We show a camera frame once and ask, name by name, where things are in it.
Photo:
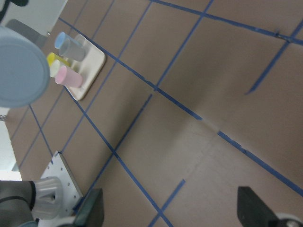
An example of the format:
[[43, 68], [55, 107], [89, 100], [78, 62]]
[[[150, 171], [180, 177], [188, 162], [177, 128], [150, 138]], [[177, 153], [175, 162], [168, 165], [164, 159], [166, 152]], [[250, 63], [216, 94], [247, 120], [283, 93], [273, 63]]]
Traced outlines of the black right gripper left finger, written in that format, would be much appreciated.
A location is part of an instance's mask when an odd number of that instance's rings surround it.
[[104, 217], [103, 190], [96, 188], [89, 192], [80, 206], [74, 225], [76, 227], [101, 227]]

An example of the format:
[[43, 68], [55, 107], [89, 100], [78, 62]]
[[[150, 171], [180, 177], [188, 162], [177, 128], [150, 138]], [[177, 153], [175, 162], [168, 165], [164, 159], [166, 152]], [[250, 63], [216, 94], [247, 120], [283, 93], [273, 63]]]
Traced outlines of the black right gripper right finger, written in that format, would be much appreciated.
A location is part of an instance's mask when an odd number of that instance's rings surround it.
[[281, 220], [248, 186], [237, 190], [237, 217], [243, 227], [281, 227]]

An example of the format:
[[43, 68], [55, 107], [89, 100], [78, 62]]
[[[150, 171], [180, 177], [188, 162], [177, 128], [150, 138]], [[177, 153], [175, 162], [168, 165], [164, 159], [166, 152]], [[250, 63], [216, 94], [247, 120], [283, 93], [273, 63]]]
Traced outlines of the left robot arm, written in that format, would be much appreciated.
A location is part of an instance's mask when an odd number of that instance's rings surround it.
[[[12, 140], [27, 118], [29, 104], [38, 100], [49, 84], [49, 64], [33, 42], [16, 31], [0, 28], [0, 105], [9, 108], [8, 131]], [[37, 187], [34, 181], [0, 182], [0, 225], [36, 227], [32, 216]]]

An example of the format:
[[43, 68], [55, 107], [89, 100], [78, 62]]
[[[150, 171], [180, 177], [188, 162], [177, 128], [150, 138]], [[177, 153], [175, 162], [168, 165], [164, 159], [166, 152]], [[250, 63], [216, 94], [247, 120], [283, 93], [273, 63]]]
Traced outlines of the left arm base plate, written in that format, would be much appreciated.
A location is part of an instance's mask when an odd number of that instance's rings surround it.
[[41, 178], [34, 184], [36, 198], [32, 215], [39, 219], [39, 227], [56, 227], [72, 220], [73, 209], [82, 193], [60, 151], [53, 155]]

